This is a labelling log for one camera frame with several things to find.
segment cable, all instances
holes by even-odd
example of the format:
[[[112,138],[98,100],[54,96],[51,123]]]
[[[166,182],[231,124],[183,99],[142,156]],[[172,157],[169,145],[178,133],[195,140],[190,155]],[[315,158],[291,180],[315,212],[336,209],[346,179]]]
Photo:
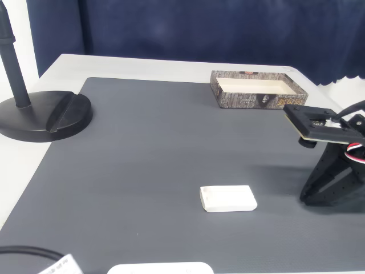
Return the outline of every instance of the cable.
[[[362,147],[363,145],[360,144],[360,143],[352,143],[352,144],[349,144],[347,149],[346,149],[346,152],[344,153],[346,157],[348,157],[350,160],[353,160],[355,162],[358,162],[358,163],[362,163],[362,164],[365,164],[365,159],[362,159],[362,158],[358,158],[358,157],[355,157],[353,155],[350,155],[348,152],[351,151],[351,150],[354,150],[356,148],[359,148],[359,147]]]
[[[58,261],[64,257],[63,254],[49,249],[39,247],[27,247],[24,245],[9,245],[5,247],[0,247],[0,254],[26,254],[48,258],[53,261]]]

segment white table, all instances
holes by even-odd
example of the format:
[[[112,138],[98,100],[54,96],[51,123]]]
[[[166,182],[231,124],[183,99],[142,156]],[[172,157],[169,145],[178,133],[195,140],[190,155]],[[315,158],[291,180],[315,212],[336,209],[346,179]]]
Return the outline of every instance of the white table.
[[[341,108],[292,67],[233,65],[61,55],[30,90],[78,93],[89,77],[209,83],[212,70],[285,72],[309,94],[306,105]],[[0,228],[32,178],[50,143],[27,143],[0,135]]]

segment white wall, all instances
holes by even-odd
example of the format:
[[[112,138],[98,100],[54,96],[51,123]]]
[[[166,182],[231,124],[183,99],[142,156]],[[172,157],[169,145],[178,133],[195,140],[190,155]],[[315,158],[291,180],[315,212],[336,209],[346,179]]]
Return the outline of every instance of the white wall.
[[[25,85],[29,90],[38,80],[37,64],[30,32],[26,0],[3,0],[10,17],[14,43]],[[13,97],[2,61],[0,63],[0,102]]]

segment white object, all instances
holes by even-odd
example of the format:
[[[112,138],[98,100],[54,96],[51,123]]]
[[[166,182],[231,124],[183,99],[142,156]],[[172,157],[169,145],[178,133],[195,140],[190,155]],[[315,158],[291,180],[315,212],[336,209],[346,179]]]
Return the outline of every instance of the white object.
[[[71,254],[66,255],[39,274],[83,274]]]
[[[61,55],[29,92],[66,90],[79,93],[89,77],[209,83],[212,70],[284,72],[309,94],[306,105],[328,107],[336,112],[341,110],[330,98],[323,95],[314,83],[292,67],[89,55]],[[49,146],[50,143],[27,143],[0,135],[0,227],[28,185]]]
[[[249,186],[201,187],[200,200],[208,212],[252,211],[257,208]]]
[[[217,78],[224,92],[293,94],[296,93],[282,80]]]
[[[214,274],[205,263],[119,264],[108,274]]]

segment stand pole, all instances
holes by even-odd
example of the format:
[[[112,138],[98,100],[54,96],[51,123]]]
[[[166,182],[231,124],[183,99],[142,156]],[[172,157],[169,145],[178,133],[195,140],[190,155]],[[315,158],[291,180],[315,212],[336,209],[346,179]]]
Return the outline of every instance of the stand pole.
[[[24,83],[13,43],[15,37],[4,3],[0,0],[0,55],[17,107],[30,106],[30,99]]]

